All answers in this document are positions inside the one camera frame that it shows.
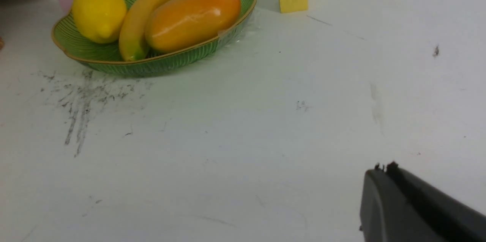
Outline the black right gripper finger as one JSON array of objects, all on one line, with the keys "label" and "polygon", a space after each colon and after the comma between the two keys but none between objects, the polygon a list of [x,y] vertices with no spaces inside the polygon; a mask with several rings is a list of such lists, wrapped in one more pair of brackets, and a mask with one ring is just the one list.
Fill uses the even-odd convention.
[{"label": "black right gripper finger", "polygon": [[486,218],[396,162],[366,171],[360,205],[366,242],[484,242]]}]

